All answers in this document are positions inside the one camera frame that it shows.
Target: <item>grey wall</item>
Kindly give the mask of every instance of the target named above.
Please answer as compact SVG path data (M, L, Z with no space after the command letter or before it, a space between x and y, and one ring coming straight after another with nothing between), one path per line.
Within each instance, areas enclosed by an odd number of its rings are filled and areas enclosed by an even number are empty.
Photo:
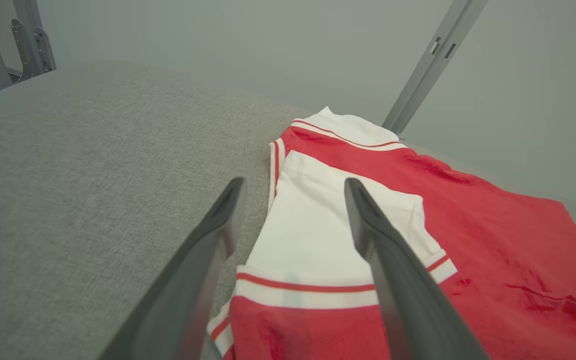
M576 1L490 0L404 136L576 203Z
M451 0L38 0L57 66L117 59L381 124Z

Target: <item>grey fabric surface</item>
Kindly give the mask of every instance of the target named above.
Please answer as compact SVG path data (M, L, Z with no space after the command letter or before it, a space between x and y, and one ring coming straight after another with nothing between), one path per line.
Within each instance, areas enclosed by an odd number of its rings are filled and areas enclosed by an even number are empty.
M248 180L213 314L266 217L268 143L309 111L98 63L0 92L0 360L93 359L228 181ZM206 339L204 359L218 359Z

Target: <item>metal frame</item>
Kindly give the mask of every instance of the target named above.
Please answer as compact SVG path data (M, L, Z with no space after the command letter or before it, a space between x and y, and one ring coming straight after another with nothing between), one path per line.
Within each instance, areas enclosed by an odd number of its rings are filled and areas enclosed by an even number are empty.
M453 0L383 127L401 135L459 49L488 0Z
M12 1L20 20L11 19L10 28L21 59L22 71L19 73L8 68L0 52L0 90L57 68L48 34L42 29L37 0Z

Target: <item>red stripe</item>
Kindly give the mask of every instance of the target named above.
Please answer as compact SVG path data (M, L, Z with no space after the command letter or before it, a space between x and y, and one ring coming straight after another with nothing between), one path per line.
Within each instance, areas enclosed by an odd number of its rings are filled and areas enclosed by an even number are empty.
M439 267L439 265L445 263L447 260L448 260L448 255L444 255L441 259L435 261L434 264L428 266L428 272L431 272L434 269L437 269Z
M274 143L274 196L277 196L277 182L279 180L279 144L277 141Z
M341 139L341 140L343 140L343 141L347 141L347 142L349 142L350 144L354 144L354 145L357 145L357 146L364 146L364 147L366 147L366 148L379 148L380 146L386 146L386 145L391 145L391 144L401 144L399 141L390 141L390 142L386 142L386 143L380 143L379 145L362 145L362 144L360 144L360 143L356 143L356 142L350 141L349 139L346 139L346 138L344 138L344 137L342 137L342 136L339 136L337 133L335 133L335 132L332 131L332 130L323 129L322 127L319 127L319 126L317 126L317 125L313 125L313 124L311 124L311 123L309 123L309 122L306 122L306 121L303 121L303 120L293 120L292 122L293 122L293 123L302 123L302 124L306 124L306 125L308 125L308 126L312 126L313 128L317 128L317 129L319 129L319 130L322 130L322 132L331 133L332 135L338 137L339 139Z
M249 273L240 272L237 274L237 280L246 280L251 283L264 285L265 287L296 290L298 292L315 292L315 293L357 293L374 290L375 285L354 285L354 286L319 286L319 285L304 285L304 284L291 284L289 282L280 282L261 278Z
M214 330L210 333L210 337L212 338L212 340L216 340L217 337L219 337L219 334L222 333L222 331L224 331L224 329L226 328L226 326L228 326L228 324L231 323L231 317L230 316L226 316L225 319L223 319L223 321L217 325L217 327L214 328Z

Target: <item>red and white shirt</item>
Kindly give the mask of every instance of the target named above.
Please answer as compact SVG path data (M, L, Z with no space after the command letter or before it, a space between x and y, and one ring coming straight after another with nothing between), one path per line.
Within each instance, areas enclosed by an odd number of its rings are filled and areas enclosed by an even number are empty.
M492 358L576 358L576 225L328 108L270 144L269 212L208 333L225 359L389 359L344 181L358 178Z

